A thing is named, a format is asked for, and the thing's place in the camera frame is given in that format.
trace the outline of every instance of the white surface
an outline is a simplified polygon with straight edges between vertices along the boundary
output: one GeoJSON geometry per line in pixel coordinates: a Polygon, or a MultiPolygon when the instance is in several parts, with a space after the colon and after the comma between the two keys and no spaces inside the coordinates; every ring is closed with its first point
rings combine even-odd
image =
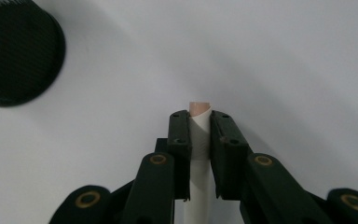
{"type": "Polygon", "coordinates": [[[208,224],[210,217],[211,185],[211,122],[212,108],[190,117],[188,129],[192,145],[190,163],[190,200],[184,207],[184,223],[208,224]]]}
{"type": "MultiPolygon", "coordinates": [[[[305,189],[358,189],[358,1],[36,2],[67,54],[43,96],[0,108],[0,223],[48,223],[74,189],[127,183],[194,100],[305,189]]],[[[213,201],[211,223],[241,223],[238,203],[213,201]]]]}

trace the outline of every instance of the beige tip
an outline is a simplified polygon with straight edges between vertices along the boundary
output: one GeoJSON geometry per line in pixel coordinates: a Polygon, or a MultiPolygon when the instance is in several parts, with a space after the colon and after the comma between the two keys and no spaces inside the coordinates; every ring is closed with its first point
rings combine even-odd
{"type": "Polygon", "coordinates": [[[190,116],[196,117],[209,110],[209,108],[211,108],[211,105],[207,102],[190,102],[190,116]]]}

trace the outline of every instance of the black mesh fabric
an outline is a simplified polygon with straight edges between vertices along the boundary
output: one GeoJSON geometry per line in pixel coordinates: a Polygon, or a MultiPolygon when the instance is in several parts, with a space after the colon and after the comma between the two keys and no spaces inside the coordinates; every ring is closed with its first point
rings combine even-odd
{"type": "Polygon", "coordinates": [[[32,1],[0,6],[0,106],[42,93],[62,67],[60,25],[32,1]]]}

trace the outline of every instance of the white tube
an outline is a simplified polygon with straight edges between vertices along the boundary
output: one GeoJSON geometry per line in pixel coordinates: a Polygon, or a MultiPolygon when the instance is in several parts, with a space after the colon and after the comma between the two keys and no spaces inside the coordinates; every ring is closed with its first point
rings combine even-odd
{"type": "Polygon", "coordinates": [[[206,103],[190,103],[189,129],[192,142],[190,164],[190,201],[184,204],[185,224],[207,224],[211,198],[210,186],[210,116],[206,103]]]}

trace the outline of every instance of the white stick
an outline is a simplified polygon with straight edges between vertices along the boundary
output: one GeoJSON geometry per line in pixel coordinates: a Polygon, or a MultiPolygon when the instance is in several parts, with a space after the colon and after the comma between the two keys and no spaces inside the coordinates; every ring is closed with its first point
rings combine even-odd
{"type": "Polygon", "coordinates": [[[211,198],[210,186],[210,116],[208,103],[190,103],[190,201],[184,204],[185,224],[207,224],[211,198]]]}

